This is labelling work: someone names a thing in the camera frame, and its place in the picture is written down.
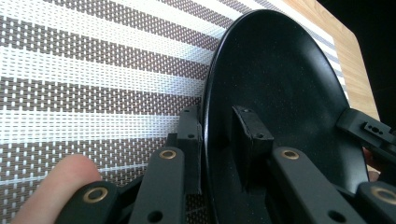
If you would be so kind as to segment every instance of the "striped placemat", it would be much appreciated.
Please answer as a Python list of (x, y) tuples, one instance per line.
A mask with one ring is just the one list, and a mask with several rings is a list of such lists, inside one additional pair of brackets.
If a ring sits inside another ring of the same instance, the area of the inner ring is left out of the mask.
[[(2, 223), (68, 154), (119, 186), (142, 175), (178, 112), (199, 103), (222, 34), (259, 8), (299, 22), (345, 87), (332, 37), (281, 1), (0, 0)], [(201, 198), (187, 214), (205, 221)]]

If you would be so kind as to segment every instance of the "woven fabric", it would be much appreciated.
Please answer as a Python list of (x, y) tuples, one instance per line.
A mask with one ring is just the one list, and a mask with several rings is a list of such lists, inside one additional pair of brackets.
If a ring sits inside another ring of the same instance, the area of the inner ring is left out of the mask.
[[(178, 112), (200, 102), (222, 34), (259, 8), (297, 20), (345, 87), (332, 38), (280, 1), (0, 0), (2, 223), (66, 155), (119, 186), (142, 175)], [(202, 198), (187, 208), (206, 222)]]

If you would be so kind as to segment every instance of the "skin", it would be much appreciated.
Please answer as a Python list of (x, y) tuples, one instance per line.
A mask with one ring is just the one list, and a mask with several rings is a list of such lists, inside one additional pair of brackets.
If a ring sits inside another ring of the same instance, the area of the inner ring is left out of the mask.
[(12, 223), (54, 223), (78, 189), (101, 179), (96, 165), (90, 159), (77, 154), (67, 156), (41, 182)]

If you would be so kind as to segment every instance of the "round hole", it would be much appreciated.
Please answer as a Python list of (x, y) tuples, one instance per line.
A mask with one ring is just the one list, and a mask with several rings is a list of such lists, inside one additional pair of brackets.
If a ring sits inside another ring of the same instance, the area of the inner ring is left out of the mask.
[(385, 203), (390, 203), (393, 205), (396, 205), (396, 193), (389, 190), (389, 189), (383, 189), (379, 187), (372, 187), (371, 188), (372, 194), (379, 200), (385, 202)]
[(96, 187), (85, 192), (83, 201), (85, 203), (97, 203), (107, 196), (108, 190), (104, 187)]
[(176, 156), (174, 150), (164, 150), (160, 153), (160, 157), (166, 160), (172, 160)]
[(262, 134), (262, 133), (257, 133), (257, 134), (256, 134), (256, 137), (257, 137), (257, 138), (264, 138), (264, 134)]
[(339, 223), (344, 223), (347, 221), (347, 219), (342, 214), (340, 214), (336, 211), (333, 211), (333, 210), (330, 211), (328, 215), (332, 220), (339, 222)]
[(373, 133), (378, 133), (379, 132), (379, 129), (377, 129), (376, 127), (374, 127), (372, 130), (373, 130)]
[(154, 211), (148, 214), (148, 221), (151, 223), (159, 222), (163, 219), (163, 213), (160, 211)]
[(297, 160), (300, 157), (297, 152), (291, 150), (284, 150), (281, 155), (289, 160)]

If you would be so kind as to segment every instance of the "striped tablecloth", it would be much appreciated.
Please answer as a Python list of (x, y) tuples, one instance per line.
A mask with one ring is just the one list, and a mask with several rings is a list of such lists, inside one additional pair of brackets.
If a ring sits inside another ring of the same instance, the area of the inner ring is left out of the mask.
[[(199, 103), (225, 30), (254, 9), (313, 36), (341, 84), (332, 37), (277, 0), (0, 0), (0, 217), (8, 223), (62, 158), (82, 153), (125, 185)], [(188, 220), (205, 221), (199, 197)]]

